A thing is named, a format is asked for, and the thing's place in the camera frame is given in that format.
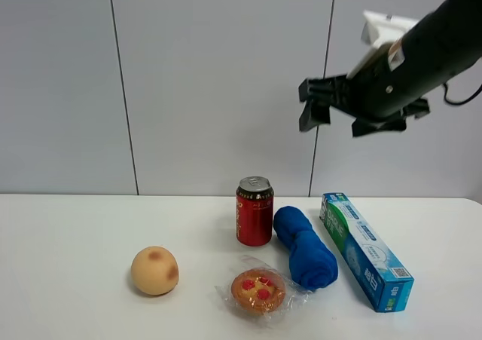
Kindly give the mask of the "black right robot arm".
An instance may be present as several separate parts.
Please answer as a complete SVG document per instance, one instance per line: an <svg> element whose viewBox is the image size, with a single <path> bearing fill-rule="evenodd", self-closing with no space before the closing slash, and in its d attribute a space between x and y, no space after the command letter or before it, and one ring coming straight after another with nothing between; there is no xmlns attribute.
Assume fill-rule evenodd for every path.
<svg viewBox="0 0 482 340"><path fill-rule="evenodd" d="M421 20L365 11L369 47L349 73L306 78L298 88L301 132L330 124L335 108L353 117L352 135L403 132L430 113L425 94L481 58L481 0L445 0Z"/></svg>

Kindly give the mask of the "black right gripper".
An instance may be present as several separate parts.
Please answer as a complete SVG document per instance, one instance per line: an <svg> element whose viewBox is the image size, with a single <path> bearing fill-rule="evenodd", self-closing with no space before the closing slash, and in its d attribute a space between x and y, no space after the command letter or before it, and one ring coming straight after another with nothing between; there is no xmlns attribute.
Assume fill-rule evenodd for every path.
<svg viewBox="0 0 482 340"><path fill-rule="evenodd" d="M447 71L430 63L421 47L383 44L371 48L347 77L306 78L300 84L298 96L304 110L299 131L330 124L330 108L334 108L356 117L353 137L403 132L407 118L420 119L430 113L429 101L422 97L446 80ZM350 90L352 102L364 114L355 115Z"/></svg>

